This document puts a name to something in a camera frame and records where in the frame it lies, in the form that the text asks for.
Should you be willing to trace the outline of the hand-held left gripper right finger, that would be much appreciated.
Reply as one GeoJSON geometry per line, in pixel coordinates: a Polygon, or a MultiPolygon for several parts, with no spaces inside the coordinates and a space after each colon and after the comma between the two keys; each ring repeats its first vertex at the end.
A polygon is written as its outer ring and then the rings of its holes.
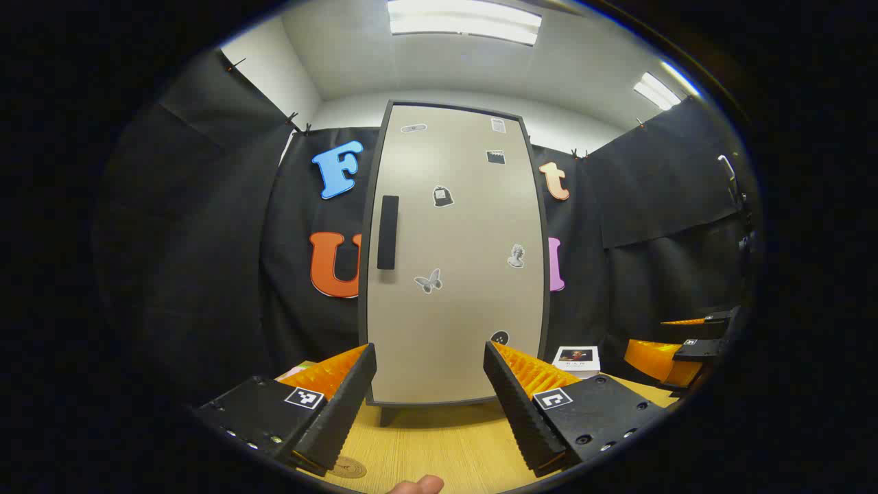
{"type": "Polygon", "coordinates": [[[592,468],[670,414],[617,379],[579,379],[495,341],[485,343],[484,371],[537,476],[592,468]]]}

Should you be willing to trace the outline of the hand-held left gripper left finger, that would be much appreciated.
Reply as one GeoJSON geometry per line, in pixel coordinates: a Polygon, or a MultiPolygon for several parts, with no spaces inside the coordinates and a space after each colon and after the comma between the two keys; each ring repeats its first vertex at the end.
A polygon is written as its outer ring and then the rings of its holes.
{"type": "Polygon", "coordinates": [[[250,454],[324,476],[335,468],[376,372],[375,346],[367,343],[283,379],[252,376],[193,415],[250,454]]]}

